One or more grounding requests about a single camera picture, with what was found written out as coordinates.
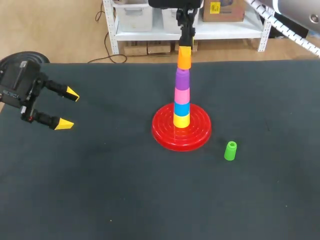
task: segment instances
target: vertical pole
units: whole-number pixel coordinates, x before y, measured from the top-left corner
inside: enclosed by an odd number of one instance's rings
[[[275,15],[275,10],[273,10],[272,8],[266,7],[266,10],[269,13],[271,13],[273,16]],[[267,19],[265,19],[264,24],[263,24],[262,34],[261,34],[261,40],[260,40],[260,44],[258,47],[258,52],[264,52],[266,50],[271,27],[272,27],[271,22],[268,21]]]
[[[175,75],[173,124],[184,129],[190,124],[191,47],[180,46]]]
[[[114,8],[112,7],[112,0],[103,0],[104,12],[106,18],[106,24],[109,31],[109,39],[112,49],[112,54],[119,54],[118,41],[116,40],[116,34],[118,29],[118,18],[114,17]]]

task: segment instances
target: storage bin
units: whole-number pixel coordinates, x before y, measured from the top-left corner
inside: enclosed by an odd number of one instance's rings
[[[119,25],[123,32],[150,32],[153,23],[153,8],[143,4],[117,4],[113,2]]]
[[[177,8],[168,8],[162,10],[162,19],[163,19],[163,28],[164,31],[170,34],[181,34],[181,26],[178,26],[177,21]],[[194,23],[193,27],[197,28],[198,21],[199,21],[199,12],[194,16]]]

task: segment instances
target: red base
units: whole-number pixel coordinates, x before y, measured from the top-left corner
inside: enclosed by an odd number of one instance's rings
[[[187,152],[202,147],[211,136],[211,121],[199,106],[190,104],[190,125],[186,128],[174,126],[174,104],[160,108],[152,120],[152,134],[163,147]]]

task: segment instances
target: green cup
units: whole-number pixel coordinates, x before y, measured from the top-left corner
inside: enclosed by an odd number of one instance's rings
[[[237,144],[234,141],[228,142],[224,152],[224,158],[228,161],[235,160],[236,151],[237,151]]]

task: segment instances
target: stacked cups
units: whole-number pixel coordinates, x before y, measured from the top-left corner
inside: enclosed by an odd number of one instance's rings
[[[181,129],[190,124],[190,68],[191,47],[180,46],[175,75],[173,124]]]

